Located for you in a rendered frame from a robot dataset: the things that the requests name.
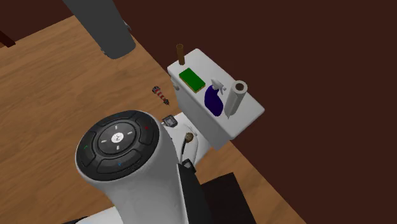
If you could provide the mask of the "white paper towel roll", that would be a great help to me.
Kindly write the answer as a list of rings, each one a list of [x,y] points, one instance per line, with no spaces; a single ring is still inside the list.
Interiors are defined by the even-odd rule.
[[[230,118],[232,115],[234,115],[237,112],[246,93],[247,93],[246,82],[242,80],[236,80],[232,83],[232,86],[230,88],[224,106],[224,112],[227,118]]]

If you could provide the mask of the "brown cylinder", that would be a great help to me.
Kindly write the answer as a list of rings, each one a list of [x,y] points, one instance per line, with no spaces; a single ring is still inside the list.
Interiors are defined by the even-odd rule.
[[[178,56],[179,65],[185,65],[185,53],[183,44],[179,43],[176,45],[176,52]]]

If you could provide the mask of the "grey rounded column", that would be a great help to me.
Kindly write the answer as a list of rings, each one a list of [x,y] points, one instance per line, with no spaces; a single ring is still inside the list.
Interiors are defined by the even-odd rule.
[[[119,59],[136,47],[113,0],[62,1],[110,59]]]

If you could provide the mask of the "white toilet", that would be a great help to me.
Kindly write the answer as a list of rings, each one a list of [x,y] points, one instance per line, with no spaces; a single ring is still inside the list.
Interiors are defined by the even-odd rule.
[[[197,93],[179,78],[179,73],[188,67],[205,81],[205,87]],[[235,139],[265,111],[247,92],[237,112],[230,118],[224,113],[214,116],[204,104],[205,91],[211,85],[211,79],[217,79],[226,87],[223,95],[218,95],[223,104],[236,80],[198,48],[185,55],[185,65],[175,61],[167,67],[167,72],[175,87],[178,107],[185,115],[183,122],[197,133],[198,146],[194,164],[198,164],[210,148],[218,150]]]

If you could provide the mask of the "dark blue spray bottle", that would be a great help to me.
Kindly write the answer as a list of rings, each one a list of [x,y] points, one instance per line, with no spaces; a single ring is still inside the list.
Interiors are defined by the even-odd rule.
[[[214,116],[220,116],[222,114],[224,105],[218,93],[220,92],[223,95],[225,90],[226,87],[224,84],[217,79],[211,79],[211,85],[205,91],[204,104]]]

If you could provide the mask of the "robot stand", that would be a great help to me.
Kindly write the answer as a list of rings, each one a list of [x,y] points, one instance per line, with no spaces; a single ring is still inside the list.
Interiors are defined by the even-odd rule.
[[[201,184],[214,224],[257,224],[234,173]]]

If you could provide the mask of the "green yellow sponge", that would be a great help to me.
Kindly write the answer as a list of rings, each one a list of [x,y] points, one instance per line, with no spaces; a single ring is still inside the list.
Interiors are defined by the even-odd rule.
[[[179,78],[191,89],[194,93],[199,92],[205,87],[205,81],[202,80],[191,68],[186,68],[179,73]]]

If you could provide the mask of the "red white striped stick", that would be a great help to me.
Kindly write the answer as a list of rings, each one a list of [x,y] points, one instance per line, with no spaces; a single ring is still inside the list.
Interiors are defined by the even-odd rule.
[[[161,100],[163,101],[164,104],[169,105],[169,100],[163,95],[159,86],[154,86],[152,88],[152,92],[154,94],[156,94],[157,96],[159,96],[159,98],[161,98]]]

